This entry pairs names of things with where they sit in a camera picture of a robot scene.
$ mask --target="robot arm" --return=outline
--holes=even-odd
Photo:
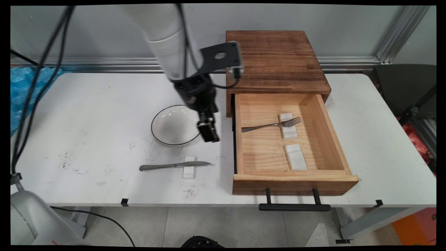
[[[197,127],[204,141],[218,142],[213,115],[218,112],[214,102],[215,85],[209,72],[229,67],[232,77],[239,79],[243,66],[238,43],[227,42],[199,50],[195,40],[187,35],[190,28],[183,22],[180,5],[131,4],[122,5],[122,9],[141,28],[148,46],[187,107],[198,112]],[[222,52],[225,56],[216,59]]]

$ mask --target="wooden box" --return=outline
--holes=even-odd
[[[233,194],[342,195],[359,180],[351,174],[319,94],[235,94]],[[278,115],[301,117],[297,140],[284,140],[279,126],[250,132],[242,127],[278,123]],[[300,144],[308,170],[291,170],[285,146]]]
[[[305,32],[231,30],[226,41],[240,44],[244,73],[226,91],[226,116],[231,117],[232,94],[317,93],[326,101],[331,88]],[[226,74],[226,85],[234,80]]]

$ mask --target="drawer handle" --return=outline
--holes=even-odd
[[[315,204],[272,204],[271,192],[269,188],[266,189],[266,201],[267,203],[259,204],[260,211],[300,211],[300,212],[328,212],[331,210],[330,205],[321,204],[319,198],[319,191],[313,189],[313,196]]]

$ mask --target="gray wall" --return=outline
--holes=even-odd
[[[437,7],[431,6],[392,63],[437,65]]]
[[[402,6],[185,4],[199,47],[225,42],[226,30],[304,30],[317,56],[372,56]],[[11,48],[38,58],[60,6],[12,6]],[[116,5],[78,6],[65,57],[152,57],[136,25]],[[54,46],[50,57],[57,57]]]

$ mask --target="butter knife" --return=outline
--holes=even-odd
[[[140,171],[144,172],[147,170],[157,169],[157,168],[165,168],[165,167],[190,167],[190,166],[202,166],[202,165],[211,165],[211,163],[206,161],[186,161],[181,163],[167,164],[167,165],[142,165],[140,166]]]

